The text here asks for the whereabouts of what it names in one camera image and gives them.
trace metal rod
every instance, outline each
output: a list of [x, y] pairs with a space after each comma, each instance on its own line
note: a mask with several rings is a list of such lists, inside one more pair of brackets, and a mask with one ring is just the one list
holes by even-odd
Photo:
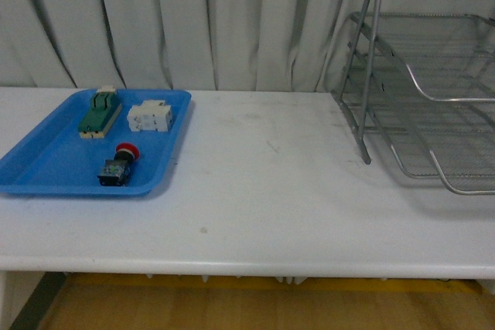
[[362, 99], [362, 106], [360, 112], [360, 122], [359, 122], [359, 128], [357, 129], [357, 137], [361, 140], [363, 139], [364, 136], [364, 126], [366, 124], [368, 97], [370, 96], [371, 74], [373, 73], [374, 44], [378, 34], [380, 7], [381, 7], [381, 0], [374, 0], [373, 21], [371, 23], [370, 44], [368, 46], [368, 61], [366, 65], [366, 75], [364, 78], [364, 89], [363, 89], [363, 99]]
[[346, 69], [344, 70], [343, 80], [342, 83], [340, 84], [340, 90], [338, 93], [338, 98], [340, 100], [342, 100], [343, 91], [346, 87], [346, 82], [347, 82], [347, 77], [349, 76], [350, 67], [353, 64], [354, 52], [356, 51], [357, 48], [357, 42], [359, 42], [359, 37], [361, 35], [361, 28], [363, 27], [364, 19], [366, 18], [369, 5], [370, 5], [370, 0], [364, 0], [363, 7], [361, 8], [359, 20], [357, 21], [357, 27], [356, 27], [356, 32], [354, 33], [353, 42], [350, 46], [350, 55], [349, 58], [347, 59], [347, 65], [346, 65]]

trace wire mesh tray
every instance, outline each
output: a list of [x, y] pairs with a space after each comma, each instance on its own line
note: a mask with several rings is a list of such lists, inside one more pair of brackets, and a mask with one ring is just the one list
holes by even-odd
[[369, 2], [351, 15], [357, 30], [333, 91], [363, 160], [370, 163], [369, 117], [409, 177], [439, 177], [462, 195], [495, 194], [495, 23], [381, 14], [381, 0], [369, 15]]
[[[359, 15], [351, 19], [359, 21]], [[372, 18], [363, 34], [371, 37]], [[377, 51], [435, 101], [495, 102], [495, 22], [477, 15], [381, 14]]]
[[[18, 195], [142, 196], [162, 180], [191, 95], [181, 90], [118, 90], [122, 112], [105, 138], [81, 138], [77, 125], [95, 90], [67, 98], [0, 160], [0, 192]], [[144, 100], [165, 100], [172, 108], [166, 132], [129, 129], [126, 114]], [[115, 147], [131, 142], [141, 152], [126, 186], [103, 187], [97, 175]]]
[[[352, 81], [363, 81], [364, 69], [353, 68]], [[392, 79], [388, 84], [385, 77]], [[369, 105], [376, 129], [385, 138], [409, 177], [444, 177], [456, 193], [492, 192], [495, 187], [495, 105], [434, 102], [405, 85], [399, 73], [375, 73]]]

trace curtain fold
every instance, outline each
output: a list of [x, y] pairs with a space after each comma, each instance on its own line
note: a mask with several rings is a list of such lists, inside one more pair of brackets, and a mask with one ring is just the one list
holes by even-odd
[[56, 54], [36, 12], [33, 0], [0, 0], [0, 33], [7, 46], [2, 49], [0, 83], [37, 87], [73, 87], [73, 81]]
[[[0, 0], [0, 85], [329, 91], [363, 0]], [[477, 12], [495, 0], [384, 0]]]
[[114, 56], [127, 88], [170, 88], [159, 0], [104, 0]]
[[63, 64], [78, 87], [125, 87], [115, 68], [102, 0], [40, 0]]
[[160, 0], [174, 89], [214, 90], [207, 0]]

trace white connector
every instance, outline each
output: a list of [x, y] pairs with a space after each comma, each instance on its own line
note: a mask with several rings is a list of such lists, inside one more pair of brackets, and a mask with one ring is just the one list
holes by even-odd
[[145, 100], [132, 106], [127, 114], [131, 131], [169, 131], [172, 108], [164, 100]]

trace white table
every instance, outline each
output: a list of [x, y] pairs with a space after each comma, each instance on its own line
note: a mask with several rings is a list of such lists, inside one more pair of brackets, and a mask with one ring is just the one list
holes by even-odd
[[[75, 90], [0, 88], [3, 156]], [[495, 197], [371, 165], [329, 94], [192, 92], [133, 199], [0, 196], [0, 270], [495, 279]]]

